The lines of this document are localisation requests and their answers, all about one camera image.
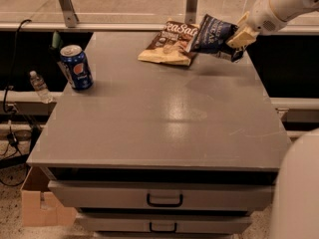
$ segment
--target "cardboard box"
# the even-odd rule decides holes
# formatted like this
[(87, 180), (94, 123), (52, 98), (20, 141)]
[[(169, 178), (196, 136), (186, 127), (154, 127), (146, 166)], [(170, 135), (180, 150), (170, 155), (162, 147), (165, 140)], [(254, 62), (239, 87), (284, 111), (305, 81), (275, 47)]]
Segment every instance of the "cardboard box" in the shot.
[(32, 167), (21, 187), (22, 226), (72, 226), (75, 208), (64, 207), (48, 189), (49, 179), (39, 167)]

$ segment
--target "can top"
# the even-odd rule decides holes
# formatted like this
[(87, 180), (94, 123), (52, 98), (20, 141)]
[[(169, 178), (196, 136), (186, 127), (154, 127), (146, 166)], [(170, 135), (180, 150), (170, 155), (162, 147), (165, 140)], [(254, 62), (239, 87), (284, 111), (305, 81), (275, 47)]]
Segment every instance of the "can top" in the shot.
[(61, 55), (65, 57), (77, 56), (82, 52), (82, 48), (79, 45), (68, 45), (61, 50)]

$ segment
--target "gray tabletop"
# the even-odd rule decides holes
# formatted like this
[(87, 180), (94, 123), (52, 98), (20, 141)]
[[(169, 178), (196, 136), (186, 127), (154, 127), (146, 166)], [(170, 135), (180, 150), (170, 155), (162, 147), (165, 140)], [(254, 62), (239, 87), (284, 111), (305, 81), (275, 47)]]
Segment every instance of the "gray tabletop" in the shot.
[(277, 170), (289, 140), (248, 56), (190, 67), (138, 61), (156, 33), (96, 33), (94, 85), (67, 86), (28, 163), (48, 167)]

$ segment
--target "snack bag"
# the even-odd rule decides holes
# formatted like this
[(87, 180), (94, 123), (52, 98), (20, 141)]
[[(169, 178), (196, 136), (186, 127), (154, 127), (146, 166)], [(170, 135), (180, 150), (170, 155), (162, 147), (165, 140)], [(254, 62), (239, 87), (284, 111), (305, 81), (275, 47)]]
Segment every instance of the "snack bag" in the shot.
[(176, 21), (167, 21), (149, 46), (139, 54), (138, 59), (154, 63), (189, 66), (193, 52), (186, 52), (189, 41), (198, 28)]
[(199, 26), (196, 36), (188, 42), (188, 52), (213, 54), (217, 58), (226, 59), (231, 62), (238, 61), (243, 56), (242, 50), (236, 50), (228, 45), (226, 41), (234, 35), (238, 27), (206, 14)]

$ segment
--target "brown chip bag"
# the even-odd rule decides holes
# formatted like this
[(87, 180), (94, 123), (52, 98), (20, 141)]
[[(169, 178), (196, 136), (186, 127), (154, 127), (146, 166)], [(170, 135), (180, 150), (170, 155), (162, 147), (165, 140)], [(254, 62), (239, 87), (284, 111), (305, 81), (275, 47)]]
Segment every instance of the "brown chip bag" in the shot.
[(150, 45), (139, 54), (138, 59), (154, 63), (189, 66), (196, 53), (186, 52), (189, 41), (198, 28), (176, 21), (167, 21)]

